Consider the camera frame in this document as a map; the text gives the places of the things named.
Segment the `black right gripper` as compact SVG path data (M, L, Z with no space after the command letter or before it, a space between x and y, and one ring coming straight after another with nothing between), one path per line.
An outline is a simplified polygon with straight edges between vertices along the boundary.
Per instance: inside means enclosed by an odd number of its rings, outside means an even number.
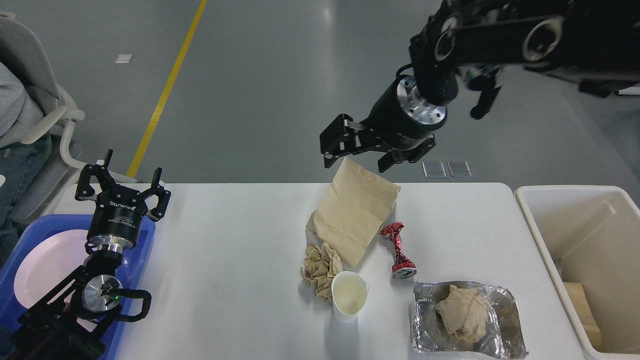
M384 173L396 164L414 164L436 146L432 132L445 125L446 105L434 105L421 95L412 75L400 75L375 101L361 122L341 113L320 133L323 165L365 152L383 152L377 160Z

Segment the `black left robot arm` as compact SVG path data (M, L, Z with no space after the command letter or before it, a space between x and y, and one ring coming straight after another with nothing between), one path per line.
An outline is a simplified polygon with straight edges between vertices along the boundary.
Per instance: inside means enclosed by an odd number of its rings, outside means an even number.
M149 314L150 292L124 287L116 275L124 251L137 246L143 219L160 221L171 193L162 185L161 167L148 189L117 183L108 169L113 152L107 151L102 164L86 164L78 176L74 198L94 202L85 262L18 317L7 359L98 360L106 351L102 337L113 323L137 322Z

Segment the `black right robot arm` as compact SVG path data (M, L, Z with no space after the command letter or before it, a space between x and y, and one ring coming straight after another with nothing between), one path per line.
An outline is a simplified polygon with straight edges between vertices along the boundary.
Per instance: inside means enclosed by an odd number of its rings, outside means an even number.
M606 98L638 84L639 45L637 0L443 0L368 116L341 113L320 133L324 167L365 152L382 153L380 173L418 162L435 146L458 80L480 93L470 110L480 120L507 66Z

